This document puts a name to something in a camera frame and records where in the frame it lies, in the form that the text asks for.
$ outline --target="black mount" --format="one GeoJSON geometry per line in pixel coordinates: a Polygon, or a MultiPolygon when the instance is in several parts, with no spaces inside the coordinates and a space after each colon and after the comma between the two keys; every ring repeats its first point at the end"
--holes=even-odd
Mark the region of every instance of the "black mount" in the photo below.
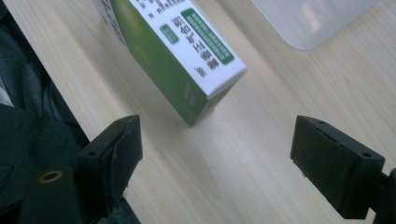
{"type": "Polygon", "coordinates": [[[345,219],[396,223],[396,169],[383,174],[385,158],[332,125],[298,116],[291,158],[345,219]]]}

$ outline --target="transparent plastic box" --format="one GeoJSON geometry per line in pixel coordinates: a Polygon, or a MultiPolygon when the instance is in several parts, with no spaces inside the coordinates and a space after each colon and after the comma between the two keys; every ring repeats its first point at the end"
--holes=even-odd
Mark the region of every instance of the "transparent plastic box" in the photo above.
{"type": "Polygon", "coordinates": [[[317,47],[378,0],[252,0],[282,38],[297,49],[317,47]]]}

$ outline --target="green label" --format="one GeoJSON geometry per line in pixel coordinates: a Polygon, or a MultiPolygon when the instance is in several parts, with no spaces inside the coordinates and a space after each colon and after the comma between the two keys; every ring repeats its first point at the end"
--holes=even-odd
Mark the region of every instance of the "green label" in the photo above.
{"type": "Polygon", "coordinates": [[[194,29],[194,31],[200,36],[204,42],[209,46],[213,53],[218,57],[222,64],[231,62],[234,57],[231,52],[224,46],[219,38],[213,33],[213,31],[207,26],[207,24],[201,19],[201,17],[195,12],[194,9],[189,8],[181,12],[181,15],[194,29]]]}
{"type": "Polygon", "coordinates": [[[178,42],[177,35],[167,24],[161,26],[160,30],[161,32],[163,32],[163,34],[169,40],[169,42],[171,42],[171,44],[176,44],[178,42]]]}

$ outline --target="cardboard box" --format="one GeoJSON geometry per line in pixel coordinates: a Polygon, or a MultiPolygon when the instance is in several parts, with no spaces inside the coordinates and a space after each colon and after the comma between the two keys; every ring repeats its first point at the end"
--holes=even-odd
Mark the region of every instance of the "cardboard box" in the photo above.
{"type": "Polygon", "coordinates": [[[247,69],[189,0],[92,0],[180,116],[213,111],[247,69]]]}

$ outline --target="wood grain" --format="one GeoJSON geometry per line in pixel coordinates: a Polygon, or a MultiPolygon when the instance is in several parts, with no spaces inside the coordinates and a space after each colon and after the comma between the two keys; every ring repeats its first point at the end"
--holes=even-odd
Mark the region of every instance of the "wood grain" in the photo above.
{"type": "Polygon", "coordinates": [[[126,197],[143,223],[345,221],[290,159],[297,115],[328,121],[396,167],[396,2],[311,51],[288,46],[250,1],[195,0],[248,73],[190,128],[90,0],[7,0],[78,122],[93,139],[142,119],[144,159],[126,197]]]}

